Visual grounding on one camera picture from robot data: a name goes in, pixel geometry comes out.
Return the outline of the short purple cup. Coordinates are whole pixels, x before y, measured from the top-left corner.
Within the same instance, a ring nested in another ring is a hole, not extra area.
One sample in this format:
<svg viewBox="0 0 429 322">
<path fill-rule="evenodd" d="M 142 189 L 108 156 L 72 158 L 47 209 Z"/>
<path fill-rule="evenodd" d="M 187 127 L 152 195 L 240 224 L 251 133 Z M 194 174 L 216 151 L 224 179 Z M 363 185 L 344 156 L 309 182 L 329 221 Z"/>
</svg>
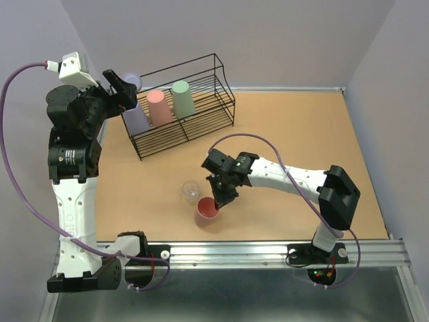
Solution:
<svg viewBox="0 0 429 322">
<path fill-rule="evenodd" d="M 142 88 L 141 77 L 135 72 L 127 72 L 123 75 L 123 80 L 136 86 L 136 91 L 139 92 Z"/>
</svg>

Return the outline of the short red cup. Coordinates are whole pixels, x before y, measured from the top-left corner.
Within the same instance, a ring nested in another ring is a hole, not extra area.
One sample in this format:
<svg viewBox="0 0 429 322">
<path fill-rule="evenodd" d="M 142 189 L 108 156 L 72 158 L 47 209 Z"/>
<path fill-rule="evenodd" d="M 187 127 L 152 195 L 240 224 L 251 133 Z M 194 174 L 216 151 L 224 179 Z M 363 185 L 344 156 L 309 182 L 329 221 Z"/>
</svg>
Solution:
<svg viewBox="0 0 429 322">
<path fill-rule="evenodd" d="M 216 220 L 219 209 L 212 197 L 201 198 L 195 208 L 194 222 L 199 227 L 204 227 Z"/>
</svg>

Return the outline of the tall purple cup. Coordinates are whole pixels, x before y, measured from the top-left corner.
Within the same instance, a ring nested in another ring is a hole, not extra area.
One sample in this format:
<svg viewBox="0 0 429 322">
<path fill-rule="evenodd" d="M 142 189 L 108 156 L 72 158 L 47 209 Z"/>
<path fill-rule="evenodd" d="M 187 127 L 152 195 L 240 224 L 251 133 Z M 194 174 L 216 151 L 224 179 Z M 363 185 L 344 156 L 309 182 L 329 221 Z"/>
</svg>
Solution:
<svg viewBox="0 0 429 322">
<path fill-rule="evenodd" d="M 150 122 L 139 103 L 133 109 L 126 110 L 123 114 L 123 121 L 127 132 L 135 136 L 150 129 Z"/>
</svg>

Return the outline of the clear glass cup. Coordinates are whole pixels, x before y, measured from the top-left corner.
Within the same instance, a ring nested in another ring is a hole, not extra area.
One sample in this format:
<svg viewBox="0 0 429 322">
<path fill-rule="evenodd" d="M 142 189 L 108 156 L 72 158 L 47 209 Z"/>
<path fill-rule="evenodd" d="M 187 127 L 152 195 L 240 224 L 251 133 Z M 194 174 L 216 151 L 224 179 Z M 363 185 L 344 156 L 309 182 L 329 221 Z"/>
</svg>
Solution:
<svg viewBox="0 0 429 322">
<path fill-rule="evenodd" d="M 200 198 L 200 185 L 194 180 L 185 182 L 182 185 L 182 198 L 188 203 L 196 203 Z"/>
</svg>

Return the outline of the tall pink cup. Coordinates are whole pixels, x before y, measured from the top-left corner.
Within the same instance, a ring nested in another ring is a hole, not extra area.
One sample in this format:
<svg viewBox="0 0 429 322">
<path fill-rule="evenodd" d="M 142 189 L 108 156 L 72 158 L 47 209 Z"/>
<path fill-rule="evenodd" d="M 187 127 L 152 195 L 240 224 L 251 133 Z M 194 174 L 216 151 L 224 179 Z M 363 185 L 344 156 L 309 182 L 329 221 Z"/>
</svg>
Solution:
<svg viewBox="0 0 429 322">
<path fill-rule="evenodd" d="M 147 106 L 151 124 L 159 127 L 174 120 L 166 96 L 161 90 L 152 90 L 147 94 Z"/>
</svg>

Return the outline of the tall green cup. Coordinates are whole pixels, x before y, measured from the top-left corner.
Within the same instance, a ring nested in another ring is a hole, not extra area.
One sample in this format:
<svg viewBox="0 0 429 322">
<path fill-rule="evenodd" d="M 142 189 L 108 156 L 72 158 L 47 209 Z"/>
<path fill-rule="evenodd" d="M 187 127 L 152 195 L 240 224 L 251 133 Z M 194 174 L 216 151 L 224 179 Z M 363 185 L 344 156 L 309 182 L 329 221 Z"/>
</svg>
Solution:
<svg viewBox="0 0 429 322">
<path fill-rule="evenodd" d="M 185 80 L 178 80 L 172 85 L 173 112 L 177 119 L 184 119 L 196 113 L 190 92 L 190 85 Z"/>
</svg>

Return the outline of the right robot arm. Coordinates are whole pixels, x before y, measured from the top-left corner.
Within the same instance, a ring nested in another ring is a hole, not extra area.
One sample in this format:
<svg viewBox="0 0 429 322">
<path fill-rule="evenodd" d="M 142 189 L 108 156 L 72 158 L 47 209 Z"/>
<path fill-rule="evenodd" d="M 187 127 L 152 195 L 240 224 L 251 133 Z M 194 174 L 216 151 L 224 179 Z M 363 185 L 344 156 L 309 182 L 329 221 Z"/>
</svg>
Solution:
<svg viewBox="0 0 429 322">
<path fill-rule="evenodd" d="M 350 230 L 361 192 L 347 172 L 332 165 L 328 170 L 307 170 L 282 166 L 249 152 L 236 158 L 217 149 L 211 150 L 202 163 L 209 171 L 214 204 L 217 209 L 232 203 L 238 187 L 269 188 L 298 195 L 320 219 L 309 256 L 323 262 L 332 255 L 335 244 Z"/>
</svg>

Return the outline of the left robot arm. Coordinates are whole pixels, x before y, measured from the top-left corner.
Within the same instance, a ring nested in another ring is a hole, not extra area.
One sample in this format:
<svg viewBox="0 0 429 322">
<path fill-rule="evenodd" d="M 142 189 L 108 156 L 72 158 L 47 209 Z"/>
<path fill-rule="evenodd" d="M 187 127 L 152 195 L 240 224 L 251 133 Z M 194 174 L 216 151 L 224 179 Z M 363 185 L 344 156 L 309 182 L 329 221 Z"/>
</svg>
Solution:
<svg viewBox="0 0 429 322">
<path fill-rule="evenodd" d="M 127 259 L 142 264 L 149 257 L 140 231 L 120 233 L 113 250 L 97 254 L 95 193 L 98 185 L 101 144 L 98 136 L 106 119 L 137 107 L 141 78 L 134 73 L 103 76 L 114 88 L 101 85 L 79 89 L 61 85 L 46 95 L 52 122 L 48 144 L 48 174 L 58 205 L 60 255 L 56 274 L 47 281 L 48 292 L 115 290 L 121 283 Z"/>
</svg>

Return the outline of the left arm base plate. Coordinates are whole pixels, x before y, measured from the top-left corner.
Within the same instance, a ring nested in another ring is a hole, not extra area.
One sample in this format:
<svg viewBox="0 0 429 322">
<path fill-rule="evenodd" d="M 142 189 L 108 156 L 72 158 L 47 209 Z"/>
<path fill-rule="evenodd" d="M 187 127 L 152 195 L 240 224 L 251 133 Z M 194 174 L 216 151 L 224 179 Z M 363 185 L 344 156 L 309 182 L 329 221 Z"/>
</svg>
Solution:
<svg viewBox="0 0 429 322">
<path fill-rule="evenodd" d="M 126 252 L 126 254 L 135 256 L 135 257 L 142 257 L 142 258 L 157 258 L 161 260 L 165 260 L 167 262 L 170 261 L 169 258 L 163 258 L 162 252 L 167 251 L 170 253 L 170 245 L 168 244 L 148 244 L 147 246 L 141 246 L 141 249 L 138 253 L 131 253 Z M 141 261 L 141 260 L 135 260 L 130 259 L 125 264 L 126 266 L 166 266 L 165 262 L 150 262 L 148 260 Z"/>
</svg>

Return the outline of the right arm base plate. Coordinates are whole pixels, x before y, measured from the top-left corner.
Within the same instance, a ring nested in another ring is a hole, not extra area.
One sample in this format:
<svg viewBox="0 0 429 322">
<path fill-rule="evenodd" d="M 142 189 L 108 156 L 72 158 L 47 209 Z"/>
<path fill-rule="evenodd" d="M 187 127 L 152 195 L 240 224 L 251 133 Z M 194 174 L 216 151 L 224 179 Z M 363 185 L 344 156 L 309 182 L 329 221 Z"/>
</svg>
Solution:
<svg viewBox="0 0 429 322">
<path fill-rule="evenodd" d="M 325 252 L 313 246 L 311 243 L 293 243 L 287 246 L 288 264 L 292 266 L 348 264 L 349 259 L 344 243 L 336 243 L 333 250 Z"/>
</svg>

